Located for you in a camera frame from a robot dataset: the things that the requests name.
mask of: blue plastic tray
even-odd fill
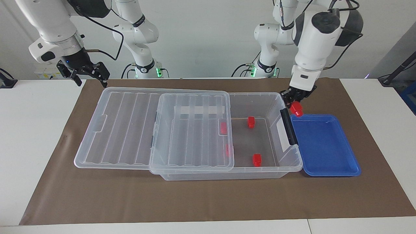
[[[310,176],[352,177],[361,174],[347,137],[333,115],[291,115],[303,169]]]

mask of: white label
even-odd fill
[[[277,122],[277,132],[279,133],[280,143],[282,145],[283,152],[286,151],[289,147],[289,139],[286,135],[286,129],[285,125],[283,124],[283,119],[280,118],[280,120]]]

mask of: cable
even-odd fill
[[[351,43],[349,43],[348,44],[348,46],[347,47],[345,47],[345,49],[344,49],[344,51],[339,55],[339,57],[338,57],[338,59],[335,61],[335,63],[332,65],[332,66],[330,66],[330,67],[324,67],[324,69],[323,70],[328,70],[328,69],[331,69],[331,68],[333,68],[337,63],[338,63],[338,61],[341,59],[341,57],[344,55],[344,53],[347,51],[347,49],[356,41],[356,40],[358,40],[359,38],[361,38],[362,36],[363,36],[363,34],[362,33],[357,33],[358,34],[358,37],[357,38],[355,38]]]
[[[254,63],[254,61],[259,57],[260,53],[261,53],[261,50],[259,51],[259,53],[257,54],[257,56],[253,59],[253,61],[251,63]]]
[[[8,73],[6,70],[4,70],[3,68],[0,68],[0,71],[4,72],[6,75],[10,76],[10,78],[12,78],[12,80],[14,80],[13,76],[10,75],[10,73]]]
[[[280,12],[280,19],[282,20],[282,25],[283,27],[285,26],[285,19],[284,19],[284,13],[283,13],[283,5],[282,5],[282,0],[280,0],[280,4],[279,4],[279,12]]]
[[[117,15],[120,19],[122,19],[122,20],[124,20],[124,21],[127,21],[126,19],[124,19],[123,17],[121,17],[119,14],[117,14],[114,10],[113,10],[113,8],[111,8],[110,9],[115,15]]]
[[[136,70],[135,70],[135,69],[130,69],[130,70],[128,70],[128,71],[127,71],[127,78],[129,78],[129,72],[131,72],[131,71],[134,71],[134,72],[135,72]]]
[[[277,67],[276,69],[279,69],[279,72],[277,73],[277,76],[276,76],[276,78],[279,78],[280,68],[279,68],[279,67]]]
[[[410,66],[406,67],[406,68],[405,68],[405,69],[403,69],[402,71],[406,71],[407,69],[409,69],[409,68],[413,67],[415,64],[416,64],[416,62],[414,62],[412,65],[410,65]],[[387,74],[387,75],[382,75],[382,76],[380,76],[380,77],[378,77],[378,78],[376,78],[376,79],[380,79],[380,78],[383,78],[383,77],[389,76],[389,75],[391,75],[391,74],[392,74],[392,73]]]
[[[331,3],[329,4],[329,8],[328,8],[328,10],[330,10],[330,9],[332,9],[332,8],[334,8],[334,5],[335,5],[335,2],[336,2],[337,0],[332,0],[331,1]]]
[[[344,11],[344,10],[357,10],[360,7],[360,4],[356,0],[349,0],[349,1],[355,3],[357,6],[356,7],[350,7],[350,8],[342,8],[339,11]]]
[[[77,14],[79,14],[80,16],[87,18],[89,21],[91,21],[91,22],[93,22],[93,23],[95,23],[95,24],[97,24],[97,25],[99,25],[99,26],[101,26],[101,27],[103,27],[103,28],[105,28],[105,29],[108,29],[108,30],[110,30],[110,31],[116,32],[116,33],[118,33],[118,34],[120,34],[120,35],[121,35],[121,43],[120,43],[120,47],[119,47],[119,50],[118,50],[117,55],[116,55],[116,57],[115,57],[115,58],[114,58],[113,56],[111,56],[111,55],[110,55],[109,53],[107,53],[107,52],[104,52],[104,51],[101,51],[101,50],[97,50],[97,51],[96,51],[96,52],[103,53],[103,54],[107,55],[108,57],[110,57],[112,60],[116,61],[116,60],[119,58],[121,48],[123,47],[124,35],[123,35],[121,32],[119,32],[119,31],[117,31],[117,30],[115,30],[115,29],[112,29],[112,28],[110,28],[110,27],[107,27],[107,26],[105,26],[104,24],[101,24],[101,23],[99,23],[99,22],[97,22],[97,21],[95,21],[95,20],[91,19],[90,17],[88,17],[88,16],[84,15],[84,14],[80,11],[80,9],[78,9],[76,6],[74,6],[74,5],[72,4],[71,0],[67,0],[67,2],[68,2],[68,3],[69,3],[69,4],[70,4],[70,5],[74,8],[75,12],[77,12]]]
[[[110,57],[112,60],[116,61],[116,60],[119,58],[121,48],[123,47],[124,35],[123,35],[121,32],[119,32],[119,31],[117,31],[117,30],[115,30],[115,29],[112,29],[112,28],[110,28],[110,27],[107,27],[107,26],[105,26],[104,24],[101,24],[101,23],[99,23],[99,22],[97,22],[97,21],[95,21],[95,20],[91,19],[91,18],[90,18],[90,17],[88,17],[88,16],[84,16],[84,17],[85,17],[85,18],[87,18],[87,19],[89,19],[90,21],[92,21],[92,22],[94,22],[94,23],[96,23],[96,24],[100,25],[100,26],[101,26],[101,27],[103,27],[103,28],[106,28],[106,29],[108,29],[108,30],[110,30],[110,31],[116,32],[116,33],[118,33],[118,34],[120,34],[120,35],[121,35],[121,43],[120,43],[120,46],[119,46],[119,50],[117,51],[117,55],[116,55],[116,57],[111,56],[111,55],[110,55],[109,53],[107,53],[107,52],[104,52],[104,51],[102,51],[102,50],[99,50],[99,52],[100,52],[100,53],[103,53],[103,54],[107,55],[108,57]]]
[[[161,71],[166,71],[166,73],[168,74],[168,78],[170,79],[171,77],[169,76],[169,71],[166,68],[161,68]]]
[[[111,8],[110,11],[112,11],[115,15],[117,15],[120,19],[127,21],[126,19],[124,19],[123,17],[121,17],[119,14],[117,14],[114,10],[113,10],[113,0],[111,0]]]
[[[124,70],[123,73],[121,74],[121,78],[123,78],[124,74],[126,73],[127,68],[129,68],[130,66],[134,66],[134,63],[130,63],[129,65],[127,65]]]
[[[247,70],[242,71],[241,74],[240,74],[240,77],[243,77],[242,76],[243,75],[243,72],[245,72],[247,74],[247,72],[249,72],[249,71],[251,71],[251,70],[250,69],[247,69]]]
[[[231,77],[233,77],[233,76],[234,76],[235,72],[236,72],[238,69],[240,69],[240,67],[244,67],[244,66],[248,67],[248,65],[247,65],[247,64],[241,64],[240,66],[238,66],[238,67],[234,70],[234,72],[233,72],[233,74],[231,75]]]
[[[306,9],[308,9],[309,5],[311,5],[311,3],[313,2],[313,0],[311,0],[310,2],[308,2],[308,4],[306,5],[305,9],[303,9],[302,13],[306,11]]]

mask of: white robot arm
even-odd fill
[[[89,75],[106,87],[110,73],[102,62],[91,62],[69,16],[105,17],[110,12],[111,0],[16,0],[16,3],[39,31],[40,38],[29,46],[38,62],[59,58],[57,67],[62,75],[78,86],[82,83],[78,75]]]
[[[162,77],[161,64],[157,62],[145,44],[156,42],[159,31],[154,24],[146,19],[137,0],[115,0],[121,18],[127,22],[116,25],[114,29],[124,35],[124,46],[133,54],[136,78]],[[116,41],[121,36],[113,33]]]
[[[360,37],[363,20],[350,1],[277,0],[273,16],[279,24],[257,26],[255,38],[262,50],[255,61],[256,76],[272,76],[278,56],[276,45],[294,43],[298,47],[290,87],[282,92],[288,107],[313,92],[334,46],[348,46]],[[320,5],[328,11],[306,11],[293,21],[298,2]]]

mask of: brown paper mat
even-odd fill
[[[279,92],[287,79],[110,80],[109,86]],[[352,178],[168,182],[148,171],[78,169],[73,160],[102,88],[88,80],[20,225],[416,216],[339,80],[319,79],[305,113],[341,122],[361,166]]]

